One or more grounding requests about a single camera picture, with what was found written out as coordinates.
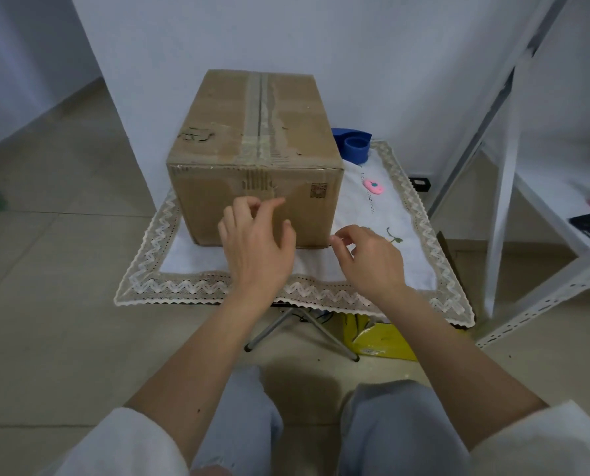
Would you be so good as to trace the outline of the person's left hand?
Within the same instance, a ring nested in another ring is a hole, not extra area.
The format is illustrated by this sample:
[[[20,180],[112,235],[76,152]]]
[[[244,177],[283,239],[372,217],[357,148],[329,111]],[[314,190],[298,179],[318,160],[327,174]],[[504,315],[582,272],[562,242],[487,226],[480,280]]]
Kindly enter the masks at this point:
[[[254,303],[269,306],[291,275],[293,266],[278,266],[273,215],[284,198],[261,201],[253,224],[237,229],[233,204],[225,207],[221,220],[227,224],[228,241],[222,245],[232,277],[233,290]]]

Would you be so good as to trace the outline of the person's right hand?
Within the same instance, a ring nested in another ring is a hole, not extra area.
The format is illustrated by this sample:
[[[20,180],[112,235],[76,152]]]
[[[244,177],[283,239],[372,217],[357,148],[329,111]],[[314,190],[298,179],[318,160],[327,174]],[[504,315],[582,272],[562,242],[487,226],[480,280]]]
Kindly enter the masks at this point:
[[[341,228],[334,235],[352,240],[348,248],[354,263],[341,271],[364,298],[378,304],[385,296],[407,287],[402,254],[384,237],[355,224]]]

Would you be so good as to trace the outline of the person's right forearm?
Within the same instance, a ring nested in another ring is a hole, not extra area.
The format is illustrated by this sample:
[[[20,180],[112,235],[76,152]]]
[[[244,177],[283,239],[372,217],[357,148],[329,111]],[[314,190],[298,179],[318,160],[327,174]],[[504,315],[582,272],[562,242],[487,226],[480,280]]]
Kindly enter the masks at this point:
[[[367,298],[410,345],[468,450],[549,407],[453,328],[414,289],[385,289]]]

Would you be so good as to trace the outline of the person's left forearm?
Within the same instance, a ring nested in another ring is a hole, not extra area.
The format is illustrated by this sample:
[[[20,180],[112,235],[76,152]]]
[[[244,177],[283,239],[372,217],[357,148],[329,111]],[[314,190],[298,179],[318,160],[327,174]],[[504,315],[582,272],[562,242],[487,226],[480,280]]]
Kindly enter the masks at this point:
[[[127,401],[163,429],[190,467],[243,346],[275,295],[236,288]]]

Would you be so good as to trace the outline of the white lace-edged tablecloth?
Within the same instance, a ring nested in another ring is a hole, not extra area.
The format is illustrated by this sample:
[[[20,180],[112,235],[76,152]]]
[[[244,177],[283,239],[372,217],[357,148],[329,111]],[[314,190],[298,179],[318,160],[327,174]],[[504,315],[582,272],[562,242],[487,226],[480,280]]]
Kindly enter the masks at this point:
[[[385,188],[370,194],[363,180]],[[332,231],[356,224],[391,242],[403,256],[405,281],[452,325],[472,328],[473,312],[430,224],[422,200],[385,141],[370,144],[369,159],[345,162]],[[197,246],[173,190],[145,231],[114,304],[220,303],[230,285],[222,248]],[[379,308],[346,281],[331,248],[298,249],[292,276],[274,303],[358,313],[386,321]]]

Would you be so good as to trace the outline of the brown taped cardboard box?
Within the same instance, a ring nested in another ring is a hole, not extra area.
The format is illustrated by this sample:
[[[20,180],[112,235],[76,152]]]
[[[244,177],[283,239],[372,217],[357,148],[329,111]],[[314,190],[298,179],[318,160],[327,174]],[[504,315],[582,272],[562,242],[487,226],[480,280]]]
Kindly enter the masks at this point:
[[[183,220],[199,246],[221,246],[217,225],[237,197],[284,198],[297,248],[329,245],[344,163],[314,76],[209,70],[166,160]]]

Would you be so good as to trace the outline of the yellow plastic bag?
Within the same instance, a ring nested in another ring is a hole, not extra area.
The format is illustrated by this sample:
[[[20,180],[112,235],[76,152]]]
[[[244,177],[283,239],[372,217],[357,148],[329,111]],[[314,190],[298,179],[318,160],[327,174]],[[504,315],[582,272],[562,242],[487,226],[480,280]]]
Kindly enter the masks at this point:
[[[367,315],[340,313],[343,343],[357,355],[416,362],[416,355],[391,323],[379,322]]]

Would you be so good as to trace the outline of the blue tape dispenser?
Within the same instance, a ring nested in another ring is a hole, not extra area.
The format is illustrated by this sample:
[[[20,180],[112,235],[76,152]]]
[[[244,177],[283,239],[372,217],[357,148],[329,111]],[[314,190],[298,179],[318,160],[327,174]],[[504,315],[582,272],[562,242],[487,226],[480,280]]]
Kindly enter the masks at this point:
[[[347,128],[331,128],[341,158],[361,166],[369,159],[372,134]]]

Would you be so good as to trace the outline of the white metal shelf rack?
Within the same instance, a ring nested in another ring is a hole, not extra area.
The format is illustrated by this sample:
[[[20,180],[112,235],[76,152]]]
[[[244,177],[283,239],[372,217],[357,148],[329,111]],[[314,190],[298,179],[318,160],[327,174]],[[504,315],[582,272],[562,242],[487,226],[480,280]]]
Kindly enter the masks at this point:
[[[590,214],[590,0],[541,0],[505,71],[470,141],[434,185],[428,206],[428,215],[435,215],[479,151],[496,166],[482,307],[474,328],[482,349],[590,289],[590,239],[568,223]],[[576,258],[515,303],[496,308],[513,191]]]

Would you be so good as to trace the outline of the person's right leg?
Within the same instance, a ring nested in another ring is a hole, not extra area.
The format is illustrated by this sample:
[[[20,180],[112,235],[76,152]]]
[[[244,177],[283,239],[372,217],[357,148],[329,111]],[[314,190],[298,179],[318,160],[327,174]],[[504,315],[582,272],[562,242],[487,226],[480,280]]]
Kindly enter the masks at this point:
[[[359,384],[340,434],[339,476],[469,476],[469,452],[440,400],[415,381]]]

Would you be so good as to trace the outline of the person's leg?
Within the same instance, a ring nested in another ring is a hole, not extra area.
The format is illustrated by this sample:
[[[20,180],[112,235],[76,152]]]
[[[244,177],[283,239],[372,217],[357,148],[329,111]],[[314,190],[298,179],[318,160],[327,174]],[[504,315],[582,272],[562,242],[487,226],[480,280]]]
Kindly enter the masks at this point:
[[[270,476],[283,420],[259,366],[235,368],[190,468],[190,476]]]
[[[339,476],[469,476],[469,452],[440,400],[415,381],[359,384],[340,434]]]

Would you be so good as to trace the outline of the person's left leg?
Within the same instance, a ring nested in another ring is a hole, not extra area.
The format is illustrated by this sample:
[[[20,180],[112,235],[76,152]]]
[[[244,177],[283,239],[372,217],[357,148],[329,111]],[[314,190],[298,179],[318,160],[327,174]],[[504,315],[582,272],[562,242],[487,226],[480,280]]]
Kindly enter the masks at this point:
[[[190,468],[190,476],[270,476],[283,420],[259,366],[235,368]]]

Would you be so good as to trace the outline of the person's white left sleeve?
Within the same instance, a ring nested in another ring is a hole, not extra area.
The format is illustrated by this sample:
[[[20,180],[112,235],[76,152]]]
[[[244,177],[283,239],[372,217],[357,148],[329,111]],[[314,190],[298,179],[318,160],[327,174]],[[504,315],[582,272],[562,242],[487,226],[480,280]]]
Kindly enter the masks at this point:
[[[117,408],[37,476],[188,476],[172,438],[147,416]]]

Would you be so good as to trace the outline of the person's white sleeve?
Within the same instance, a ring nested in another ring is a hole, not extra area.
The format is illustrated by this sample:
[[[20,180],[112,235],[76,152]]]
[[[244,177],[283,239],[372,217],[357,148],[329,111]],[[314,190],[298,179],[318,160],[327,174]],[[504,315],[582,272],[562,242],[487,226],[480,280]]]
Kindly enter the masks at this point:
[[[172,438],[147,416],[117,408],[37,476],[188,476]]]
[[[590,417],[576,402],[537,411],[470,453],[470,476],[590,476]]]

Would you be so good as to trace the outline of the person's white right sleeve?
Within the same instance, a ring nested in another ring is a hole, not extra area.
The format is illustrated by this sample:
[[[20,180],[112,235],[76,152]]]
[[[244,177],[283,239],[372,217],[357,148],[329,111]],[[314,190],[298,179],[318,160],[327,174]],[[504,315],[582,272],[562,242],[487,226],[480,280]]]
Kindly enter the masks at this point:
[[[590,417],[576,402],[537,411],[470,453],[470,476],[590,476]]]

